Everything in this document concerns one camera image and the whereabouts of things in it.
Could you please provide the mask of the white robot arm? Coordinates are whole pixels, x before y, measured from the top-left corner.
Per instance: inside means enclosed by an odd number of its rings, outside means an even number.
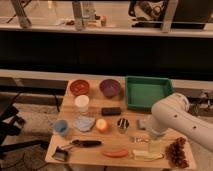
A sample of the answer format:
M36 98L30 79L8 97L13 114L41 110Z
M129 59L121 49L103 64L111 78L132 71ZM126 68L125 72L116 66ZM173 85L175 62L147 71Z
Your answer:
M213 124L191 115L188 110L189 101L180 93L157 101L147 120L147 132L152 139L158 139L171 128L213 152Z

